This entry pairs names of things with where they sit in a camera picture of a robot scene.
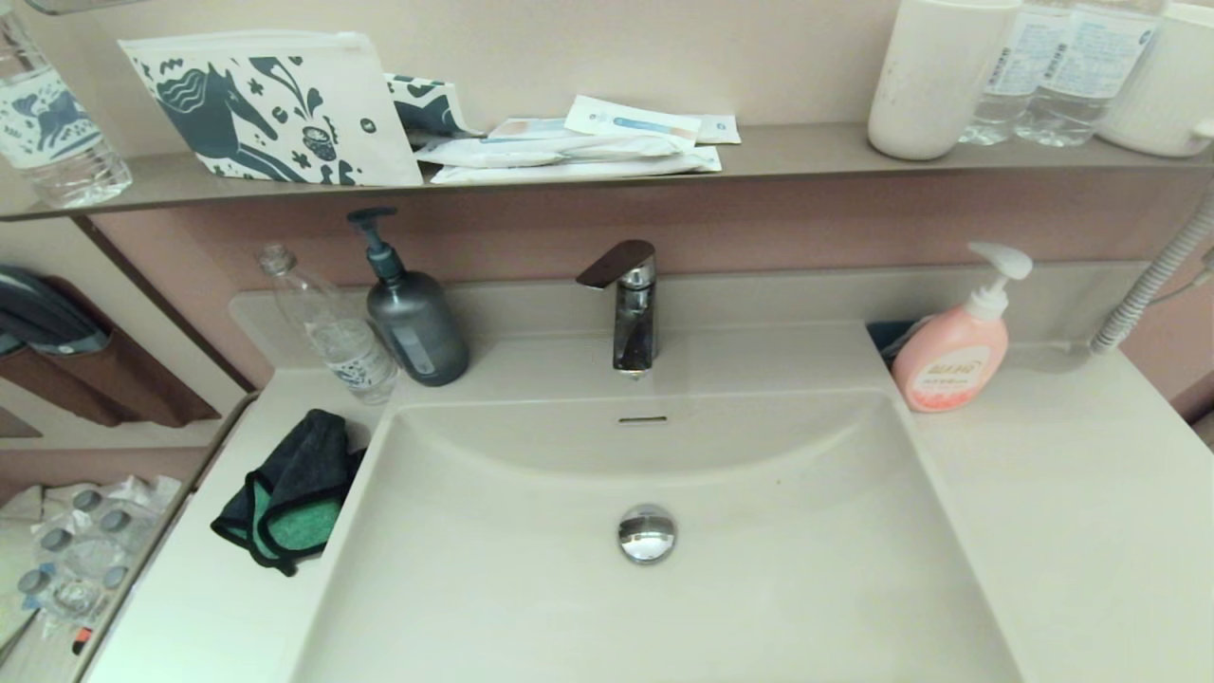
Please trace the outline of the chrome sink faucet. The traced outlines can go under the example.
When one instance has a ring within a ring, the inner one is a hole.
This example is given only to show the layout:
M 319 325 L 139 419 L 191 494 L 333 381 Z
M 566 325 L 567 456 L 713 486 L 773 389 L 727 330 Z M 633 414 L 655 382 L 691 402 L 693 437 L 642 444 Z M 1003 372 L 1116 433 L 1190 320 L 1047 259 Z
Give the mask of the chrome sink faucet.
M 656 246 L 645 239 L 615 243 L 577 278 L 595 290 L 615 286 L 612 368 L 642 379 L 656 359 Z

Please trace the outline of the clear water bottle white label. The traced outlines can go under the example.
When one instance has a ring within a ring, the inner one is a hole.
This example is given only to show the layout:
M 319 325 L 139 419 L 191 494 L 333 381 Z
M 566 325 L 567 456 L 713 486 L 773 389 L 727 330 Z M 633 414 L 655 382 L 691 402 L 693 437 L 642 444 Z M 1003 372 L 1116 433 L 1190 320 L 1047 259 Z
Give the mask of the clear water bottle white label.
M 1172 0 L 1076 0 L 1043 82 L 1015 126 L 1019 138 L 1053 148 L 1095 133 L 1158 30 Z
M 1023 0 L 960 143 L 992 146 L 1010 138 L 1036 93 L 1065 15 L 1053 0 Z

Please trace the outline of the pale pink sachet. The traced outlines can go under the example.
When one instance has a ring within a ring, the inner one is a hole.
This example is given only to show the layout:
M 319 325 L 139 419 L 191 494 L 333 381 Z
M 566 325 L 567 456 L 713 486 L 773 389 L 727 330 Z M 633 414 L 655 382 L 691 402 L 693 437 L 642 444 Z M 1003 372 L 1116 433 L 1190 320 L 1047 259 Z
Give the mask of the pale pink sachet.
M 507 118 L 486 140 L 554 140 L 582 136 L 565 126 L 565 118 Z

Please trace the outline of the brown hair dryer holder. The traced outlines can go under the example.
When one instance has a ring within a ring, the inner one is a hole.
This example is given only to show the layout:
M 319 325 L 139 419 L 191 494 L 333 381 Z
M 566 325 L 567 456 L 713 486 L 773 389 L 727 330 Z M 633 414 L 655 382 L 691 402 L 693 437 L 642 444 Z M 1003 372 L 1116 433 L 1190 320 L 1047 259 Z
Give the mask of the brown hair dryer holder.
M 19 345 L 0 354 L 0 379 L 87 422 L 109 428 L 151 422 L 178 429 L 219 419 L 215 408 L 157 362 L 155 355 L 143 349 L 81 290 L 64 278 L 38 278 L 102 324 L 110 332 L 110 342 L 103 351 L 83 355 L 45 355 Z

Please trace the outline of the dark grey pump bottle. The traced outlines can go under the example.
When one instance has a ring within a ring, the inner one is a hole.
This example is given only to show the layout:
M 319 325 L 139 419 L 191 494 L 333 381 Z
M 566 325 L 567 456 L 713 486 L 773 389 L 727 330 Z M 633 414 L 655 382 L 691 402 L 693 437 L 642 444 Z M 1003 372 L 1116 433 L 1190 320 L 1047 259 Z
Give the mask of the dark grey pump bottle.
M 395 207 L 364 207 L 346 216 L 367 241 L 367 261 L 378 277 L 367 294 L 367 314 L 412 380 L 424 386 L 450 385 L 469 371 L 471 351 L 443 288 L 429 273 L 407 268 L 380 237 L 378 220 L 396 212 Z

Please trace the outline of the dark grey hair dryer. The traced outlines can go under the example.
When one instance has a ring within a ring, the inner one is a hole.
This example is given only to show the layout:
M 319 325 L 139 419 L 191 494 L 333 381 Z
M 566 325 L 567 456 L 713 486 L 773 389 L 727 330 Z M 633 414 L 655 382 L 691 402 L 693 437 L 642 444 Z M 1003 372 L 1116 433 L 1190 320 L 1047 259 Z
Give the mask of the dark grey hair dryer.
M 103 351 L 110 332 L 40 278 L 0 264 L 0 354 L 19 345 L 45 355 Z

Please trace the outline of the grey green microfiber cloth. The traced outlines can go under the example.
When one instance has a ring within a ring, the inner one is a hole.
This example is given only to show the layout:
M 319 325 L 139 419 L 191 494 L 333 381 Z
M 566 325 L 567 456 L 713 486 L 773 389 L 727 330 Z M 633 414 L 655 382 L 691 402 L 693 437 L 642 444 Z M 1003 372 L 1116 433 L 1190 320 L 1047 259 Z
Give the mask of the grey green microfiber cloth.
M 248 471 L 210 530 L 291 577 L 299 562 L 327 548 L 364 455 L 351 445 L 346 419 L 313 408 Z

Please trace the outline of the pink hand soap bottle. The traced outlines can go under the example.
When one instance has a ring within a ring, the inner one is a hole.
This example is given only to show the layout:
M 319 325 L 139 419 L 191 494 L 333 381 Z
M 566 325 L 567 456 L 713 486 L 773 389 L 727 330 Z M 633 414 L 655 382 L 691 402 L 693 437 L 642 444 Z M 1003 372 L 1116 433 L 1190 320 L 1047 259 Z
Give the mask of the pink hand soap bottle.
M 1009 346 L 1006 285 L 1022 281 L 1036 267 L 1015 247 L 971 241 L 968 249 L 994 268 L 993 280 L 971 290 L 961 304 L 914 328 L 894 355 L 894 385 L 917 414 L 957 410 L 989 383 Z

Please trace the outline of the smooth white tumbler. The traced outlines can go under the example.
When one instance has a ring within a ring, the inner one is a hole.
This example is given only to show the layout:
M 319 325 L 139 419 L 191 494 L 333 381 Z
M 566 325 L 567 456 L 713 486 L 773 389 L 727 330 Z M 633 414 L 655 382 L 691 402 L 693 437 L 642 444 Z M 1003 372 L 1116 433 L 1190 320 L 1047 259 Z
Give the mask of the smooth white tumbler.
M 985 92 L 1022 0 L 901 0 L 868 116 L 885 156 L 948 155 Z

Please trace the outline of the white pouch blue horse print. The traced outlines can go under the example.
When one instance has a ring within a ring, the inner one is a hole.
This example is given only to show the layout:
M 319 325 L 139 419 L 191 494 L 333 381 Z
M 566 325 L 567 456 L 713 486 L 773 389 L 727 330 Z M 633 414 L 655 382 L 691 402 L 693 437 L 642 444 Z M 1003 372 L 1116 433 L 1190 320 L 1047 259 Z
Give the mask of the white pouch blue horse print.
M 121 40 L 119 47 L 209 173 L 422 183 L 388 76 L 364 34 L 244 30 Z

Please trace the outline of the ribbed white cup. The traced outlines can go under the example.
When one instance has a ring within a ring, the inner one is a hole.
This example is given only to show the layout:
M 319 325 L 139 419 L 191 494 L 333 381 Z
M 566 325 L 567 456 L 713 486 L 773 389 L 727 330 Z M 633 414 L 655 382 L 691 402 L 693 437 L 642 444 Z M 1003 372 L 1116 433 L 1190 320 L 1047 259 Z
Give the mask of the ribbed white cup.
M 1214 144 L 1214 6 L 1167 8 L 1096 135 L 1165 158 L 1197 156 Z

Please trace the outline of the long white sachet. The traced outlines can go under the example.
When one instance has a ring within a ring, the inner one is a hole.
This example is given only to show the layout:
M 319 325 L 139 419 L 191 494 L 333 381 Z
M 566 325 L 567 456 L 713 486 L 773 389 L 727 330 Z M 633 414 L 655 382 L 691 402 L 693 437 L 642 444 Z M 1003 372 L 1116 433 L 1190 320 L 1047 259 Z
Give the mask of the long white sachet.
M 724 161 L 714 147 L 663 158 L 634 158 L 558 163 L 541 167 L 441 167 L 431 177 L 437 184 L 543 183 L 615 180 L 680 173 L 721 173 Z
M 686 148 L 656 136 L 572 136 L 571 138 L 461 138 L 433 141 L 416 160 L 443 167 L 546 167 L 565 161 L 679 156 Z

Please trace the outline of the white sachet blue stripe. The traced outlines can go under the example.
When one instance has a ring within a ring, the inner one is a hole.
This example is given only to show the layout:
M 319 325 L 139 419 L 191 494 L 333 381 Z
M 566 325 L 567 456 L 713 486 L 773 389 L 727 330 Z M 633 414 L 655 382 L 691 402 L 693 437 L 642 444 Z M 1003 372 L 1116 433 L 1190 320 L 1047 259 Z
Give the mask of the white sachet blue stripe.
M 676 116 L 656 110 L 618 104 L 596 97 L 577 96 L 565 114 L 565 129 L 595 136 L 653 136 L 690 150 L 703 123 L 694 116 Z

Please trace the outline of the clear empty plastic bottle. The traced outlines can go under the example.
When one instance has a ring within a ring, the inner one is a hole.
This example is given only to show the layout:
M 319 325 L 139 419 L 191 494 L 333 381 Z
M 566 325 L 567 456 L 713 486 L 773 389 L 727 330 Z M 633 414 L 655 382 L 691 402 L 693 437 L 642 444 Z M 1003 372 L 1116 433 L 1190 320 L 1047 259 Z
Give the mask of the clear empty plastic bottle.
M 278 311 L 348 392 L 364 405 L 388 402 L 398 364 L 365 315 L 337 286 L 299 263 L 287 246 L 265 245 L 257 263 L 272 284 Z

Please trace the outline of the beige sink basin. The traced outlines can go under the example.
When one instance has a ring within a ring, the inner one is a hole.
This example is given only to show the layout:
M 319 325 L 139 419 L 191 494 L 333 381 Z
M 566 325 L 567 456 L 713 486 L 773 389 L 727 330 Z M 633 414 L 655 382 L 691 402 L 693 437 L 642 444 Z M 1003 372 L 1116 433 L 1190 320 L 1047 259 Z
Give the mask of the beige sink basin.
M 370 467 L 287 683 L 1021 683 L 873 389 L 405 408 Z

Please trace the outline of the grey wall shelf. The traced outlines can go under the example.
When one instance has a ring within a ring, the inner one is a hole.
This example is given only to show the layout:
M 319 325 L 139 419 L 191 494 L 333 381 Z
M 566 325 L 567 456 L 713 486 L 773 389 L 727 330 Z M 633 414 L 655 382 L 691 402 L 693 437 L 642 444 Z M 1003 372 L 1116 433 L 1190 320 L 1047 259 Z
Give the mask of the grey wall shelf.
M 1050 148 L 1023 140 L 978 147 L 961 144 L 949 155 L 929 161 L 884 156 L 867 140 L 863 123 L 810 123 L 745 126 L 741 144 L 724 144 L 719 173 L 629 177 L 622 187 L 733 183 L 805 178 L 897 175 L 968 175 L 1014 172 L 1157 172 L 1214 175 L 1214 146 L 1192 158 L 1162 158 L 1093 140 L 1074 148 Z M 134 186 L 96 206 L 56 209 L 23 199 L 25 183 L 0 192 L 0 222 L 58 220 L 83 215 L 159 211 L 168 207 L 220 206 L 244 200 L 295 200 L 320 197 L 404 197 L 452 194 L 463 183 L 436 184 L 437 169 L 422 165 L 419 186 L 341 186 L 283 183 L 221 177 L 208 172 L 188 153 L 138 156 L 129 163 Z

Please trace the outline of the chrome drain stopper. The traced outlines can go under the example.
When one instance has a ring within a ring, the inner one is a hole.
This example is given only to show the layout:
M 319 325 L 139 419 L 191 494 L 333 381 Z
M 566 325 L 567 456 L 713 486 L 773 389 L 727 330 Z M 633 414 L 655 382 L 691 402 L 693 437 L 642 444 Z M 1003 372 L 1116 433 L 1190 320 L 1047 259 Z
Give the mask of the chrome drain stopper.
M 666 560 L 679 541 L 679 527 L 670 511 L 654 503 L 634 506 L 615 524 L 615 540 L 624 558 L 636 565 Z

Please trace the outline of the shrink-wrapped water bottle pack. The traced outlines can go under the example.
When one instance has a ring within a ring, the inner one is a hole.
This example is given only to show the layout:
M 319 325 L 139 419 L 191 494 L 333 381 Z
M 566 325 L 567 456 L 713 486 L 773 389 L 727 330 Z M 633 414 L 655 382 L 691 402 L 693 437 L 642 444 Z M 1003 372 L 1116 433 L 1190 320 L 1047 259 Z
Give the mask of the shrink-wrapped water bottle pack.
M 0 644 L 42 614 L 95 630 L 182 488 L 174 477 L 30 486 L 0 503 Z

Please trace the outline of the water bottle blue animal label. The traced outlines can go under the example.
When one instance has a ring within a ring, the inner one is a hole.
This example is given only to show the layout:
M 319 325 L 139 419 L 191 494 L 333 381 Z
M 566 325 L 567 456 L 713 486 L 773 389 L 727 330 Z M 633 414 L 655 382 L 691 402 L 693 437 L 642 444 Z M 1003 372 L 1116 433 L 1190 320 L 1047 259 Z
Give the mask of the water bottle blue animal label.
M 51 207 L 95 206 L 134 183 L 8 0 L 0 0 L 0 158 Z

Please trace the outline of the small blue patterned pouch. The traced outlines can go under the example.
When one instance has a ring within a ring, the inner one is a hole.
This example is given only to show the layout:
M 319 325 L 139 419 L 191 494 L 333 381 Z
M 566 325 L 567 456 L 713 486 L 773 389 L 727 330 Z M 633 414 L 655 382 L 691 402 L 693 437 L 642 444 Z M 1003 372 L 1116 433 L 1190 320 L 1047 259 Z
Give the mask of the small blue patterned pouch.
M 465 120 L 455 82 L 382 74 L 409 143 L 421 148 L 433 141 L 482 138 L 486 133 Z

